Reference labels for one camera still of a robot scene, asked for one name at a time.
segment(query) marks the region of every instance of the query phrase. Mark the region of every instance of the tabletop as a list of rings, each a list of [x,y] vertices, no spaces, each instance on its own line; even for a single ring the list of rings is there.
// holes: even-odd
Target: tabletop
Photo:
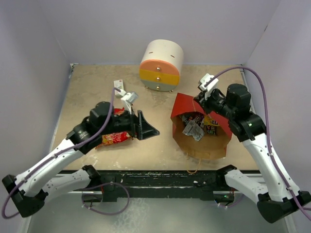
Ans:
[[[53,149],[74,126],[89,115],[98,102],[110,101],[113,81],[123,79],[124,89],[139,95],[134,110],[142,110],[146,120],[160,131],[160,135],[143,141],[127,140],[93,149],[64,169],[78,170],[84,165],[93,165],[97,170],[217,170],[232,164],[240,170],[256,170],[255,161],[234,135],[227,146],[225,158],[203,160],[200,165],[197,159],[184,154],[172,137],[170,115],[176,94],[196,96],[199,93],[198,81],[206,73],[215,75],[228,67],[185,65],[179,85],[170,93],[145,88],[139,79],[137,65],[76,65],[54,136]],[[218,88],[226,93],[226,88],[232,83],[243,83],[238,69],[222,75]],[[120,99],[115,98],[114,106],[122,108]]]

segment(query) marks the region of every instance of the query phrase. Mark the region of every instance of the cylindrical container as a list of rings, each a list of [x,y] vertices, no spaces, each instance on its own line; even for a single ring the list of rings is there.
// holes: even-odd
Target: cylindrical container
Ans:
[[[148,45],[139,66],[139,76],[146,87],[171,91],[177,87],[184,60],[182,48],[169,40],[154,40]]]

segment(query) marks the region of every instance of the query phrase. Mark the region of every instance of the open red box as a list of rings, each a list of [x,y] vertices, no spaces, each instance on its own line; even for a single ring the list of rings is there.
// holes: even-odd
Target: open red box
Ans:
[[[218,122],[217,135],[205,134],[200,141],[195,141],[192,136],[182,133],[185,128],[179,117],[180,114],[199,112],[205,115],[200,105],[192,96],[177,93],[172,109],[171,120],[173,122],[173,138],[182,151],[197,159],[215,160],[226,156],[226,147],[231,140],[232,132],[228,120],[223,116],[211,112],[209,115]]]

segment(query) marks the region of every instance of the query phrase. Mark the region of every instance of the candy wrapper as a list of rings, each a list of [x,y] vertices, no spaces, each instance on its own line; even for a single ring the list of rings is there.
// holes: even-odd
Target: candy wrapper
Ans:
[[[194,120],[191,120],[184,128],[183,134],[192,136],[198,142],[204,136],[204,130]]]
[[[204,115],[202,113],[188,113],[188,114],[182,114],[179,115],[185,126],[188,125],[188,123],[191,120],[194,120],[196,124],[198,124],[201,128],[204,128]]]
[[[210,135],[216,135],[217,127],[219,124],[210,115],[204,117],[204,125],[206,125],[206,133]]]
[[[121,115],[124,112],[123,109],[116,108],[114,110],[114,115]],[[98,149],[102,146],[109,146],[112,144],[117,144],[120,142],[124,142],[127,139],[132,138],[128,132],[121,132],[121,133],[111,133],[106,134],[102,136],[102,143],[95,147],[95,149]]]

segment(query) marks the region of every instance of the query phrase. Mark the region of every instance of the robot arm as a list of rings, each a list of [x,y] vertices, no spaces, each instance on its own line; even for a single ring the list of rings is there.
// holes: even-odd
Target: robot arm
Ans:
[[[262,119],[250,111],[251,94],[241,84],[232,84],[227,89],[226,96],[217,88],[217,79],[209,85],[205,83],[213,77],[205,75],[199,82],[201,93],[194,98],[206,114],[214,111],[228,119],[231,131],[249,151],[255,160],[265,185],[252,181],[234,166],[218,170],[219,182],[233,187],[249,197],[258,207],[261,215],[273,223],[298,209],[291,191],[296,195],[300,204],[306,205],[311,201],[309,192],[300,191],[281,163],[272,144],[273,158],[280,171],[290,184],[287,188],[282,177],[273,164],[271,153],[268,151],[266,126]]]
[[[75,126],[67,137],[46,157],[32,168],[17,176],[7,175],[2,183],[9,193],[22,217],[28,217],[41,209],[45,202],[69,191],[100,184],[100,175],[93,166],[84,166],[70,177],[54,178],[64,167],[87,154],[102,143],[102,135],[128,132],[138,140],[159,135],[159,131],[144,119],[142,111],[136,116],[132,104],[138,97],[135,92],[120,90],[124,113],[111,115],[105,128],[104,122],[109,117],[110,103],[100,102],[90,111],[89,116]]]

